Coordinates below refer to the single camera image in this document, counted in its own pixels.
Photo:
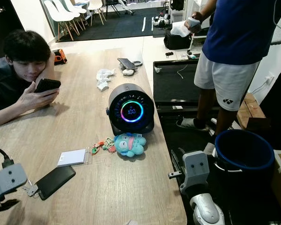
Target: octopus plush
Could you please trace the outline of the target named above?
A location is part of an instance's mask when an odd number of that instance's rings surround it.
[[[114,137],[114,146],[122,156],[133,157],[144,152],[146,139],[138,134],[122,134]]]

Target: dark shirt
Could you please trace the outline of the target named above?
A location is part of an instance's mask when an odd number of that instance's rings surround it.
[[[16,75],[5,58],[0,58],[0,110],[14,104],[30,85]]]
[[[273,13],[274,0],[218,0],[203,53],[213,62],[230,65],[260,61],[276,27]]]

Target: bucket handle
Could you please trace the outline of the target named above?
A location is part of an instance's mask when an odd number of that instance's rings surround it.
[[[214,163],[214,165],[218,168],[218,169],[220,169],[220,170],[222,170],[222,171],[225,171],[223,168],[221,168],[218,164],[217,164],[217,162],[215,162]],[[241,169],[239,169],[239,170],[228,170],[228,172],[230,172],[230,173],[240,173],[240,172],[242,172],[242,170]]]

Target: door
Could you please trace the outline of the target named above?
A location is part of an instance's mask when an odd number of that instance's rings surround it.
[[[4,56],[3,40],[15,29],[24,29],[10,0],[0,0],[0,58]]]

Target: speaker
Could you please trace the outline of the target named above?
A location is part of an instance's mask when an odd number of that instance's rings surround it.
[[[133,83],[124,83],[112,91],[106,113],[114,135],[144,134],[154,128],[153,100]]]

